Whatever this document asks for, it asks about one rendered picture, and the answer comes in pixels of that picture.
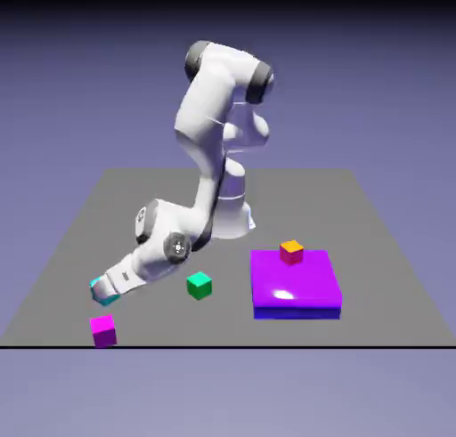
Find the small orange cube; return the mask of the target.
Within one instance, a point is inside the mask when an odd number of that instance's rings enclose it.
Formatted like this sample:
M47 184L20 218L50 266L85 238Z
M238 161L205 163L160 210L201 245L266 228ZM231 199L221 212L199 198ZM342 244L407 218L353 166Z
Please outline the small orange cube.
M301 263L304 251L304 247L296 240L285 241L280 244L280 259L288 265Z

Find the small magenta cube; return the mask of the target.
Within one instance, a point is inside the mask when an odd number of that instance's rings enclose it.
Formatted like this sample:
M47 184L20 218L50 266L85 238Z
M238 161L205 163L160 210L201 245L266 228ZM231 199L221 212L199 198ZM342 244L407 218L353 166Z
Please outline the small magenta cube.
M111 314L90 319L94 346L106 348L117 344L115 322Z

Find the small green cube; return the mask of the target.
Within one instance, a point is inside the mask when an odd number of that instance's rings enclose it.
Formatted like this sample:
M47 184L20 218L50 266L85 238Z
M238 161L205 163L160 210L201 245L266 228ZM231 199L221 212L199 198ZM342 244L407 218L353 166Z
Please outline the small green cube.
M196 300L201 300L212 294L212 279L199 271L186 279L187 291Z

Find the large purple box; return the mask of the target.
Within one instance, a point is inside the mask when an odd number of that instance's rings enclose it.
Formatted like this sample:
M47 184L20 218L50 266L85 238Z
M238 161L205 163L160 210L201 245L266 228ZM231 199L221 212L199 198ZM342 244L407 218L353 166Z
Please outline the large purple box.
M275 250L250 253L253 315L257 320L337 320L343 295L328 253L307 250L289 265Z

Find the small cyan cube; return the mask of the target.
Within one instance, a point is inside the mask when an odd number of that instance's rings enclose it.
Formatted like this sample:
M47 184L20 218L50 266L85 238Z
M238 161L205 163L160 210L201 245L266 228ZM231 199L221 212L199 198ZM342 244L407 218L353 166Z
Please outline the small cyan cube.
M107 275L102 275L90 282L92 298L102 306L110 305L119 299L120 294L113 287Z

